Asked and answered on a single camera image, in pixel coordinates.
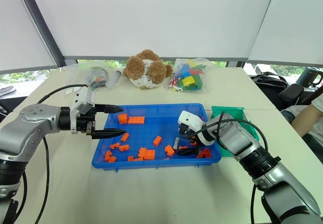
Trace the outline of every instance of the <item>orange block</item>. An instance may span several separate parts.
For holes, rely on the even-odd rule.
[[[155,150],[145,150],[144,160],[154,160],[155,159]]]
[[[160,136],[156,136],[155,140],[153,141],[153,145],[155,147],[158,147],[161,141],[162,141],[162,138]]]
[[[180,146],[180,147],[178,148],[178,150],[186,149],[186,148],[188,148],[188,146]]]
[[[125,133],[123,134],[121,141],[126,142],[128,138],[129,138],[129,133]]]
[[[128,124],[145,124],[145,117],[129,117]]]
[[[128,115],[127,114],[119,114],[118,121],[119,121],[119,124],[127,124],[128,123]]]
[[[173,148],[170,145],[167,145],[165,147],[165,152],[167,154],[167,156],[171,157],[175,154],[175,151],[173,150]]]
[[[111,156],[108,162],[115,162],[117,161],[117,157]]]
[[[212,157],[210,149],[208,148],[204,149],[204,153],[205,153],[205,157]]]
[[[133,161],[143,161],[143,157],[136,158]]]
[[[144,157],[145,151],[146,151],[146,148],[145,147],[141,147],[139,149],[138,157]]]
[[[119,150],[120,150],[120,152],[128,151],[129,150],[129,144],[119,146]]]
[[[115,149],[116,147],[119,147],[120,146],[120,143],[119,142],[117,142],[117,143],[115,143],[115,144],[111,144],[110,145],[110,149]]]
[[[108,162],[111,156],[112,156],[112,152],[110,150],[106,151],[104,160]]]

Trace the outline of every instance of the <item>black bag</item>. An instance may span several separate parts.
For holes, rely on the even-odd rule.
[[[270,75],[278,76],[279,79],[271,77]],[[279,98],[279,93],[288,87],[286,79],[271,72],[264,72],[256,76],[251,76],[250,78],[278,110],[283,110],[286,108],[286,104]]]

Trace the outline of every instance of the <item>teddy bear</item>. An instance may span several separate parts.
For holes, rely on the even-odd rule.
[[[160,86],[164,78],[169,77],[172,73],[172,66],[165,65],[159,56],[149,49],[136,56],[131,56],[123,70],[123,75],[141,89]]]

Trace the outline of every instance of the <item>plastic bag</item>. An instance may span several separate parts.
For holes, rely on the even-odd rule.
[[[170,78],[169,89],[171,91],[197,91],[206,87],[206,72],[209,67],[216,67],[209,60],[176,59],[174,73]]]

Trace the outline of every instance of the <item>bear ear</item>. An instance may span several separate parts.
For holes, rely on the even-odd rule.
[[[173,68],[172,66],[170,66],[169,64],[165,65],[166,66],[166,69],[167,69],[167,72],[166,72],[166,78],[167,77],[170,77],[173,73]]]
[[[155,54],[152,50],[146,49],[142,51],[141,53],[137,54],[137,57],[141,59],[149,59],[152,61],[160,60],[159,56]]]
[[[126,64],[124,75],[130,79],[139,79],[145,72],[143,60],[137,56],[131,56]]]
[[[164,80],[166,72],[166,67],[160,60],[153,61],[147,70],[147,74],[154,84],[160,84]]]

